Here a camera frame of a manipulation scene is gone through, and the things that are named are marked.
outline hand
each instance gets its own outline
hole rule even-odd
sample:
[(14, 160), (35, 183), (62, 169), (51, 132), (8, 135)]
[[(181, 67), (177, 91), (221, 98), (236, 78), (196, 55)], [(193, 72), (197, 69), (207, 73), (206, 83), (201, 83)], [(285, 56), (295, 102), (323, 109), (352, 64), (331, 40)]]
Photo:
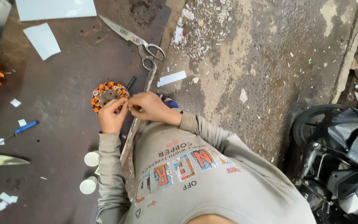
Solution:
[(119, 100), (111, 100), (99, 110), (98, 117), (102, 133), (120, 132), (122, 123), (128, 112), (128, 99), (125, 97)]
[(167, 107), (161, 99), (152, 92), (138, 93), (129, 99), (129, 111), (140, 120), (162, 122), (179, 126), (182, 114)]

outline blue-handled screwdriver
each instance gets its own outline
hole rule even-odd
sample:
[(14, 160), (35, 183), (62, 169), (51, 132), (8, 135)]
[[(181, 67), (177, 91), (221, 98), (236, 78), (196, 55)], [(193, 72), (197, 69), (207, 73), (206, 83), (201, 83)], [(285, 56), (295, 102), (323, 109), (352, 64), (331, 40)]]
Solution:
[(38, 121), (32, 121), (30, 123), (28, 123), (27, 125), (24, 125), (22, 127), (20, 127), (19, 129), (15, 130), (15, 133), (9, 135), (9, 137), (7, 137), (6, 139), (4, 139), (3, 141), (0, 141), (0, 144), (3, 143), (4, 141), (8, 140), (8, 138), (12, 137), (12, 136), (16, 136), (17, 134), (19, 134), (20, 132), (23, 132), (31, 127), (34, 127), (38, 124)]

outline sleeve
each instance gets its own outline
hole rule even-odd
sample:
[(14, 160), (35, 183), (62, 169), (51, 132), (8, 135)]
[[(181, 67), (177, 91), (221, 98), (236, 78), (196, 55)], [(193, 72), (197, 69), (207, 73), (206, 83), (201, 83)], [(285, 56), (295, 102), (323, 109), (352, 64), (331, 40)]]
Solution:
[(129, 210), (125, 179), (121, 169), (119, 133), (99, 134), (99, 213), (97, 222), (119, 223)]
[(270, 181), (279, 181), (280, 183), (276, 184), (294, 188), (291, 181), (277, 167), (250, 150), (235, 133), (216, 127), (205, 118), (187, 112), (183, 112), (179, 128), (200, 136), (225, 156), (242, 162), (260, 175), (268, 177)]

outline grey sweatshirt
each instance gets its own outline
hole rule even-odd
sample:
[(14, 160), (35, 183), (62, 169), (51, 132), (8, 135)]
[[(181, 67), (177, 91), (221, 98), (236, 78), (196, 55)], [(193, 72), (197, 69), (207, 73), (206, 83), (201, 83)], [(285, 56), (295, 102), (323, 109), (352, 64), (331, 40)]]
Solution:
[(203, 117), (183, 112), (178, 128), (153, 123), (134, 143), (137, 190), (131, 203), (118, 133), (100, 134), (98, 222), (185, 224), (219, 214), (240, 224), (316, 223), (279, 169)]

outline metal workbench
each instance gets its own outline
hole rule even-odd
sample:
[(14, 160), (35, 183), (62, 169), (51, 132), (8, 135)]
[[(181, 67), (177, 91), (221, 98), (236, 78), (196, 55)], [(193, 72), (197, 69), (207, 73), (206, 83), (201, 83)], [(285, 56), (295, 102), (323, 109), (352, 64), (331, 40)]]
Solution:
[[(95, 6), (98, 13), (155, 44), (161, 41), (170, 13), (165, 0), (133, 5), (128, 0), (95, 0)], [(18, 128), (18, 120), (40, 124), (0, 145), (0, 154), (31, 161), (0, 166), (0, 194), (18, 196), (17, 203), (0, 211), (0, 224), (95, 223), (99, 193), (84, 195), (79, 188), (96, 170), (83, 160), (99, 143), (92, 91), (107, 81), (126, 86), (136, 76), (129, 91), (133, 95), (143, 91), (148, 77), (137, 46), (99, 21), (90, 17), (20, 22), (16, 6), (12, 8), (0, 40), (1, 67), (12, 73), (0, 86), (0, 138)], [(23, 33), (44, 22), (61, 49), (45, 61)], [(22, 104), (15, 108), (13, 99)], [(132, 120), (128, 114), (122, 146)]]

